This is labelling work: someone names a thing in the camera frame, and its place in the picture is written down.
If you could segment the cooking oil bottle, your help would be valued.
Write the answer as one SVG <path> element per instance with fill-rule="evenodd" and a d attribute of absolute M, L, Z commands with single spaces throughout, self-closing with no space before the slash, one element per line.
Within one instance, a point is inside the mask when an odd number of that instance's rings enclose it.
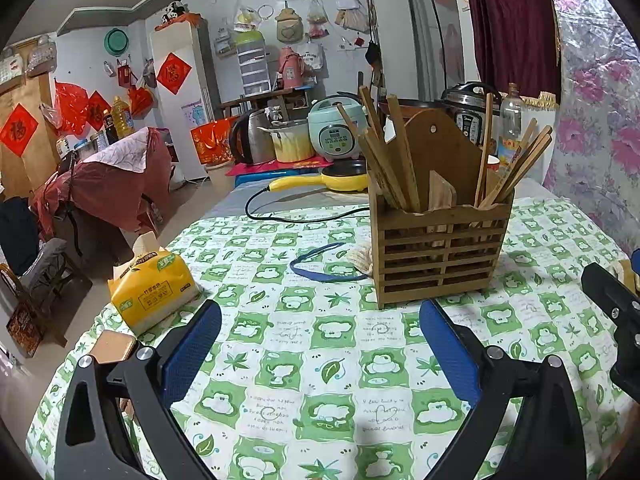
<path fill-rule="evenodd" d="M 120 96 L 114 97 L 111 115 L 119 139 L 126 138 L 126 136 L 134 133 L 134 121 L 131 117 L 129 105 Z"/>

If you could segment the pink thermos jug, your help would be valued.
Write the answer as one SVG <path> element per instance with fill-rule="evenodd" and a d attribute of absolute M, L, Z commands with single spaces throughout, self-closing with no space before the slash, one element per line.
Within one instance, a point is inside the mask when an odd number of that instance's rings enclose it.
<path fill-rule="evenodd" d="M 283 47 L 280 51 L 279 74 L 283 88 L 295 89 L 304 84 L 304 61 L 292 48 Z"/>

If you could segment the yellow tissue pack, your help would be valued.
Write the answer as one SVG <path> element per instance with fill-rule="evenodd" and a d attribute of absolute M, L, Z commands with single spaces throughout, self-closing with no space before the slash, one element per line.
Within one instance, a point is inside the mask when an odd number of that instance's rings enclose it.
<path fill-rule="evenodd" d="M 140 336 L 200 294 L 183 258 L 160 246 L 153 231 L 140 235 L 134 256 L 114 266 L 107 281 L 111 303 Z"/>

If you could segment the yellow electric frying pan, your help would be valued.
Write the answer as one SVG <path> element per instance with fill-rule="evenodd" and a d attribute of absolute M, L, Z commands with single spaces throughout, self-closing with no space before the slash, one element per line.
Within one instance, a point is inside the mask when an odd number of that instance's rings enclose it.
<path fill-rule="evenodd" d="M 281 192 L 290 188 L 321 185 L 333 192 L 355 193 L 368 188 L 369 177 L 363 158 L 336 160 L 324 167 L 318 174 L 289 176 L 273 180 L 268 185 L 269 192 Z"/>

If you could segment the wooden utensil holder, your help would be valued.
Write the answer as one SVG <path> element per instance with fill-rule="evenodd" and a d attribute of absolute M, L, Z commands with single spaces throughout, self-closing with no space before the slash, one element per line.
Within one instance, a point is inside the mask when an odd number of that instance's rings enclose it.
<path fill-rule="evenodd" d="M 487 287 L 513 203 L 506 196 L 491 206 L 474 206 L 482 151 L 443 110 L 424 108 L 406 122 L 405 132 L 407 144 L 386 144 L 412 208 L 390 206 L 369 171 L 380 308 Z"/>

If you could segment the white pot with lid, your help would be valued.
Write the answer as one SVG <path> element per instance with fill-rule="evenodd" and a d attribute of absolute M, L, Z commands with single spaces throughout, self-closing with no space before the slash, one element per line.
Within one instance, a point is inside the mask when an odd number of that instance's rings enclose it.
<path fill-rule="evenodd" d="M 302 162 L 316 154 L 310 142 L 307 119 L 274 122 L 270 127 L 259 127 L 259 130 L 271 136 L 278 162 Z"/>

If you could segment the wooden chopstick bundle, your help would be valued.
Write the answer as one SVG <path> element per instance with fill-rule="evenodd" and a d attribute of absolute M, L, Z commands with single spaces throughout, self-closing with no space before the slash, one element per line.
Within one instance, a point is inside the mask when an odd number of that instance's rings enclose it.
<path fill-rule="evenodd" d="M 383 190 L 385 199 L 390 206 L 409 211 L 412 208 L 409 195 L 402 188 L 400 175 L 392 164 L 390 151 L 387 149 L 387 144 L 384 141 L 380 118 L 378 118 L 378 112 L 371 99 L 369 88 L 360 86 L 359 95 L 367 112 L 366 128 L 363 130 L 359 130 L 356 127 L 341 103 L 337 103 L 335 107 L 342 116 L 349 131 L 357 139 L 360 150 L 367 159 L 368 165 L 375 179 L 378 181 L 378 185 Z"/>

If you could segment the red cloth covered furniture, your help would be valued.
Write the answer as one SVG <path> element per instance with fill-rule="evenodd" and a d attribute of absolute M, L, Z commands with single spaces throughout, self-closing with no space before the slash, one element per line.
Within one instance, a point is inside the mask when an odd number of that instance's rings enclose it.
<path fill-rule="evenodd" d="M 52 174 L 32 199 L 42 237 L 54 237 L 53 217 L 65 203 L 129 232 L 140 228 L 147 203 L 168 214 L 171 160 L 164 132 L 144 127 L 64 174 Z"/>

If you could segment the white refrigerator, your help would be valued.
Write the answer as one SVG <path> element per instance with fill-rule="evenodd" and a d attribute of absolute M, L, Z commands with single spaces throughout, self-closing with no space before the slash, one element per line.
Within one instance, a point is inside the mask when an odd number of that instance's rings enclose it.
<path fill-rule="evenodd" d="M 198 14 L 149 36 L 157 96 L 183 177 L 207 177 L 191 131 L 216 119 L 220 103 L 208 24 Z"/>

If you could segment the plastic drawer tower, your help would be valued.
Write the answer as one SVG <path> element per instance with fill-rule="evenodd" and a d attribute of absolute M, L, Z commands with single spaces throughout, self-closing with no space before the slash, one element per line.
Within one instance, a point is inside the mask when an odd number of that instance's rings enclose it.
<path fill-rule="evenodd" d="M 271 91 L 268 52 L 264 36 L 259 30 L 238 32 L 235 37 L 244 96 L 257 96 Z"/>

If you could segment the single wooden chopstick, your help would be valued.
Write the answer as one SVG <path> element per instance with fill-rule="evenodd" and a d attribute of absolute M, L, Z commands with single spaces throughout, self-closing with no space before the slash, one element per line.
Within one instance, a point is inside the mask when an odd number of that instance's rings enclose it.
<path fill-rule="evenodd" d="M 487 92 L 485 96 L 485 121 L 483 132 L 482 160 L 480 161 L 480 170 L 478 170 L 474 206 L 478 208 L 485 196 L 487 162 L 489 157 L 489 144 L 492 137 L 492 108 L 494 107 L 494 95 Z"/>

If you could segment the clear plastic bottle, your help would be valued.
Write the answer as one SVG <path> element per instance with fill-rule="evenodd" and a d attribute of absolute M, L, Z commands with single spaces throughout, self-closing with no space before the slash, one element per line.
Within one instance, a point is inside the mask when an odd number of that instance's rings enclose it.
<path fill-rule="evenodd" d="M 525 103 L 521 99 L 518 85 L 510 82 L 508 93 L 502 99 L 500 117 L 502 123 L 501 134 L 498 142 L 498 159 L 501 166 L 509 166 L 521 147 L 523 137 L 523 110 Z"/>

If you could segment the green patterned tablecloth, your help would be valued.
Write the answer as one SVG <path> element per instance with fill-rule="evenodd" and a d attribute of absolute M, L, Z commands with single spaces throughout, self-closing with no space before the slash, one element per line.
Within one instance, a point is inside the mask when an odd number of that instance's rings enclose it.
<path fill-rule="evenodd" d="M 299 209 L 283 223 L 245 216 L 194 222 L 167 249 L 183 258 L 200 294 L 140 336 L 112 304 L 103 310 L 36 411 L 26 448 L 37 469 L 56 479 L 67 388 L 104 330 L 157 347 L 213 300 L 222 313 L 219 335 L 186 396 L 170 407 L 212 479 L 429 479 L 471 409 L 423 336 L 420 307 L 434 300 L 485 347 L 514 360 L 561 358 L 582 422 L 585 478 L 603 477 L 639 405 L 612 382 L 615 325 L 580 284 L 589 263 L 608 270 L 620 261 L 614 240 L 568 200 L 518 198 L 481 290 L 380 308 L 370 278 L 318 283 L 288 267 L 337 242 L 344 246 L 317 260 L 347 261 L 349 249 L 370 237 L 370 209 L 353 216 Z M 475 478 L 492 478 L 521 403 L 510 401 Z M 131 401 L 119 400 L 118 408 L 148 479 L 166 478 Z"/>

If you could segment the steel electric kettle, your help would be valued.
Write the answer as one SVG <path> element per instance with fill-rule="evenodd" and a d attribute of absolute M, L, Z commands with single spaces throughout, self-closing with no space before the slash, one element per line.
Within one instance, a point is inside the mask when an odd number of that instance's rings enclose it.
<path fill-rule="evenodd" d="M 270 122 L 264 110 L 249 110 L 232 125 L 229 145 L 237 164 L 250 166 L 276 159 L 270 136 Z"/>

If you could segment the mint green rice cooker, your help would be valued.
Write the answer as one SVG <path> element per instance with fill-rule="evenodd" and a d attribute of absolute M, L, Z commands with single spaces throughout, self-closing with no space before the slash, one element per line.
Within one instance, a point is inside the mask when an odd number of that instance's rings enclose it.
<path fill-rule="evenodd" d="M 334 94 L 314 102 L 307 115 L 309 137 L 317 154 L 329 162 L 360 156 L 357 138 L 344 121 L 338 104 L 359 131 L 367 125 L 366 109 L 354 94 Z"/>

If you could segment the black electric pressure cooker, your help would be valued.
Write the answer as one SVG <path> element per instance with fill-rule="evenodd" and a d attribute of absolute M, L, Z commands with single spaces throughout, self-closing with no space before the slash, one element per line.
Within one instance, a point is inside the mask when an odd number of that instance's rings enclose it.
<path fill-rule="evenodd" d="M 468 81 L 456 84 L 442 92 L 440 102 L 445 105 L 449 115 L 462 133 L 476 146 L 484 142 L 486 113 L 486 96 L 492 95 L 492 142 L 495 148 L 501 132 L 500 106 L 502 95 L 490 84 L 481 81 Z"/>

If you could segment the blue band loop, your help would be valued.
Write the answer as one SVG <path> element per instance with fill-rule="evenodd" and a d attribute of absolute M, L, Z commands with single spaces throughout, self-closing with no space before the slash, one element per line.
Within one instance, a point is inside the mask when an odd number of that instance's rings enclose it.
<path fill-rule="evenodd" d="M 348 283 L 366 280 L 367 274 L 358 271 L 356 266 L 346 260 L 333 259 L 328 262 L 317 260 L 326 252 L 335 252 L 343 246 L 343 242 L 337 242 L 303 252 L 293 259 L 288 267 L 295 275 L 318 283 Z"/>

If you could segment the red gift bag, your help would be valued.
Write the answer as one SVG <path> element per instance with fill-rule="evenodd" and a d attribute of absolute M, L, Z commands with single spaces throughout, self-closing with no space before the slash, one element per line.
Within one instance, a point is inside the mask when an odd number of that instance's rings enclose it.
<path fill-rule="evenodd" d="M 208 122 L 191 130 L 198 160 L 203 166 L 218 166 L 233 159 L 229 136 L 236 116 Z"/>

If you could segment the cardboard box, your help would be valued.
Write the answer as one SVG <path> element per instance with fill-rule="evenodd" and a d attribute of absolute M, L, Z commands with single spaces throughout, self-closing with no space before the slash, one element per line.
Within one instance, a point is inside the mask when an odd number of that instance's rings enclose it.
<path fill-rule="evenodd" d="M 96 340 L 89 354 L 99 364 L 110 364 L 126 361 L 136 348 L 137 339 L 134 336 L 104 330 Z"/>

